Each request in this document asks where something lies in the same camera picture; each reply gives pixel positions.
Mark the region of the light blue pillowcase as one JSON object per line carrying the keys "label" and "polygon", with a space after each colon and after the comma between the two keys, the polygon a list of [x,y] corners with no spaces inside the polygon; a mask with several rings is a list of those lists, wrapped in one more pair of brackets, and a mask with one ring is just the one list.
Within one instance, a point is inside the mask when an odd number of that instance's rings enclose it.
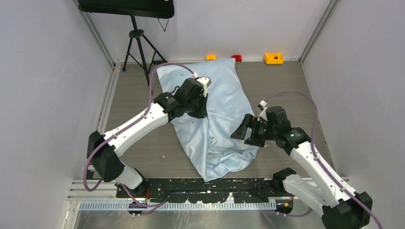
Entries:
{"label": "light blue pillowcase", "polygon": [[179,142],[204,181],[249,167],[258,147],[243,140],[231,139],[246,114],[253,114],[235,71],[235,59],[187,64],[184,68],[166,65],[157,69],[164,92],[180,86],[191,72],[211,79],[208,87],[207,117],[196,119],[184,114],[172,120]]}

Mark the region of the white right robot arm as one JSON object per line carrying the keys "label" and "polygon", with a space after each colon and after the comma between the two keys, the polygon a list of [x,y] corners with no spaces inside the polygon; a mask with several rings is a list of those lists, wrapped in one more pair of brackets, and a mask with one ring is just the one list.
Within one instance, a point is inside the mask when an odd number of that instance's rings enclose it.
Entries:
{"label": "white right robot arm", "polygon": [[246,114],[230,137],[258,147],[264,147],[267,140],[274,141],[315,183],[312,185],[293,169],[285,168],[273,174],[273,191],[279,196],[289,193],[301,199],[321,217],[327,229],[360,229],[368,225],[372,198],[366,192],[357,192],[333,170],[306,132],[291,126],[281,106],[261,109],[258,117]]}

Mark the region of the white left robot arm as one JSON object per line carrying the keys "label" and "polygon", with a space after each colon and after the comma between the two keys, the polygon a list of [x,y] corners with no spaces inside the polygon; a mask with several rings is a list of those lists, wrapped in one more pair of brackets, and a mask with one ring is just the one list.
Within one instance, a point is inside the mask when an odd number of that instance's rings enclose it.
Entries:
{"label": "white left robot arm", "polygon": [[159,94],[150,105],[121,126],[104,134],[94,131],[88,140],[87,162],[102,181],[116,181],[128,188],[134,197],[146,193],[143,176],[121,161],[121,156],[154,129],[184,114],[202,119],[207,116],[208,77],[187,78],[174,92]]}

